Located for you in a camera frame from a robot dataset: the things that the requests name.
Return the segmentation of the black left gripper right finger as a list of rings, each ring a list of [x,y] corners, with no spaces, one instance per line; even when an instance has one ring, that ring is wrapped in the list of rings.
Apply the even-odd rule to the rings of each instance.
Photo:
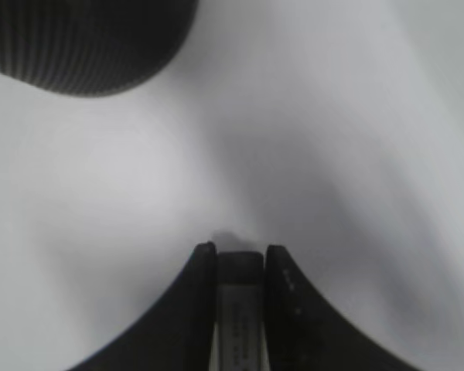
[[[264,327],[271,370],[414,369],[347,321],[282,246],[266,251]]]

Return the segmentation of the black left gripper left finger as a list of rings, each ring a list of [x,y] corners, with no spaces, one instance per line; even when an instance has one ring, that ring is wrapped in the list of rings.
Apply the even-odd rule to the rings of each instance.
[[[208,370],[217,305],[217,250],[197,245],[164,295],[74,370]]]

